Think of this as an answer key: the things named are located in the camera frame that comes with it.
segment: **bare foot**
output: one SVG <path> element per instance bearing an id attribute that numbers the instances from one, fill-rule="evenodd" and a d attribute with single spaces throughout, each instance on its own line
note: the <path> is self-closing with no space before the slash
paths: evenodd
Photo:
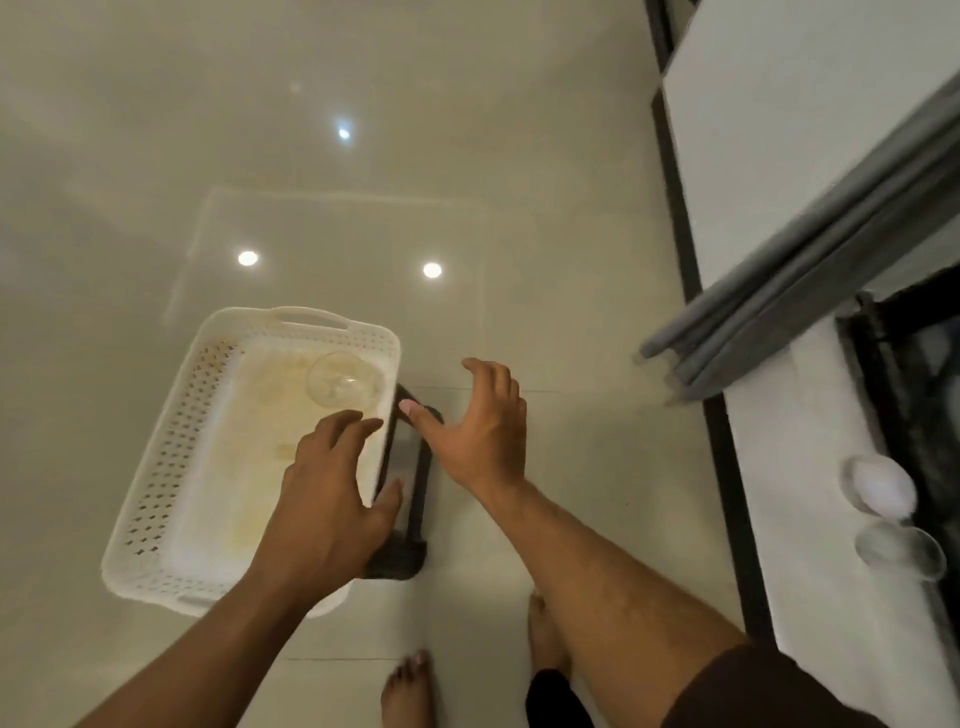
<path id="1" fill-rule="evenodd" d="M 380 695 L 383 728 L 434 728 L 430 658 L 421 650 L 404 660 Z"/>
<path id="2" fill-rule="evenodd" d="M 567 680 L 573 674 L 573 659 L 566 649 L 564 638 L 546 607 L 543 597 L 533 592 L 527 612 L 527 636 L 530 639 L 530 662 L 533 674 L 542 669 L 557 669 Z"/>

